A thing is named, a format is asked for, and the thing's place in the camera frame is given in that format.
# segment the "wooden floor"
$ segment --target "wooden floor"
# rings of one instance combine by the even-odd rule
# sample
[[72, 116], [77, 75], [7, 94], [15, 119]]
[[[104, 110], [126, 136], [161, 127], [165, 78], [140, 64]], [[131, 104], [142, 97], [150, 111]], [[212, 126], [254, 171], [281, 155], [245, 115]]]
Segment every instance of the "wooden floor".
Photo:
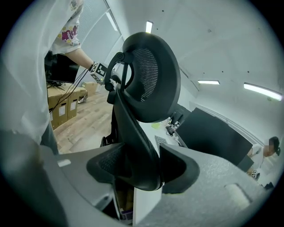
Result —
[[54, 130], [59, 153], [73, 153], [97, 148], [103, 136], [110, 134], [112, 105], [107, 91], [88, 97], [78, 104], [77, 116]]

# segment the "cable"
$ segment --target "cable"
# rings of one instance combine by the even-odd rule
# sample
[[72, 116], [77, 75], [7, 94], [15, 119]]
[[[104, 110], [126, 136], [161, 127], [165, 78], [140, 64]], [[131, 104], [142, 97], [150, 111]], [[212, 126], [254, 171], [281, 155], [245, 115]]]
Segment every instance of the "cable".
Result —
[[81, 80], [84, 78], [84, 76], [87, 74], [87, 72], [85, 72], [86, 71], [86, 69], [80, 74], [80, 76], [75, 80], [75, 82], [74, 82], [74, 84], [72, 84], [73, 85], [73, 87], [75, 86], [75, 83], [76, 83], [76, 81], [78, 81], [78, 79], [80, 78], [80, 80], [79, 80], [79, 82], [76, 84], [76, 86], [75, 86], [75, 88], [73, 89], [73, 87], [70, 89], [70, 87], [72, 86], [72, 85], [70, 85], [69, 86], [69, 88], [67, 89], [67, 91], [66, 91], [66, 93], [62, 96], [62, 97], [60, 97], [60, 99], [58, 100], [58, 102], [57, 102], [57, 104], [49, 111], [49, 113], [51, 114], [52, 112], [53, 112], [53, 110], [64, 100], [64, 99], [67, 99], [72, 93], [73, 93], [73, 91], [76, 89], [76, 87], [78, 86], [78, 84], [81, 82]]

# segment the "black mesh headrest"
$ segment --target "black mesh headrest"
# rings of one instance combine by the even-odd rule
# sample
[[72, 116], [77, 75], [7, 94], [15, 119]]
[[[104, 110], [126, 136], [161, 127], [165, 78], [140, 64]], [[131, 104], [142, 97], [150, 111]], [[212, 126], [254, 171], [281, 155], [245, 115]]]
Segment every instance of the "black mesh headrest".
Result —
[[181, 89], [178, 62], [171, 48], [160, 37], [139, 32], [125, 40], [123, 52], [134, 57], [124, 92], [129, 108], [139, 121], [165, 120], [175, 110]]

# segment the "mesh backrest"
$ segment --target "mesh backrest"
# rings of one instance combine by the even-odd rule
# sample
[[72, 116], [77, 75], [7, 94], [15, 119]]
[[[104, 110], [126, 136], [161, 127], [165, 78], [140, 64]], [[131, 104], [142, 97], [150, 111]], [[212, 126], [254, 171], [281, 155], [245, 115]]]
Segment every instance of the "mesh backrest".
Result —
[[140, 101], [145, 101], [154, 91], [158, 80], [158, 65], [154, 55], [148, 49], [133, 52], [139, 70], [139, 81], [143, 85]]

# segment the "person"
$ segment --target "person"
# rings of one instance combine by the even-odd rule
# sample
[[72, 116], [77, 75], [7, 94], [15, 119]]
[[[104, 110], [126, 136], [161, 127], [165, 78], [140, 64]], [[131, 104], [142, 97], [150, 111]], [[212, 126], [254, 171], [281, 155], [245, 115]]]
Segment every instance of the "person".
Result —
[[82, 0], [34, 1], [18, 19], [0, 53], [0, 129], [31, 137], [58, 154], [50, 124], [44, 57], [65, 54], [86, 69], [94, 63], [77, 39]]
[[269, 157], [274, 153], [277, 153], [277, 155], [279, 155], [280, 154], [279, 144], [280, 143], [278, 137], [271, 137], [268, 143], [264, 147], [259, 144], [254, 144], [250, 149], [250, 151], [248, 152], [248, 156], [252, 159], [253, 165], [247, 171], [247, 173], [250, 175], [253, 172], [253, 170], [259, 169], [265, 157]]

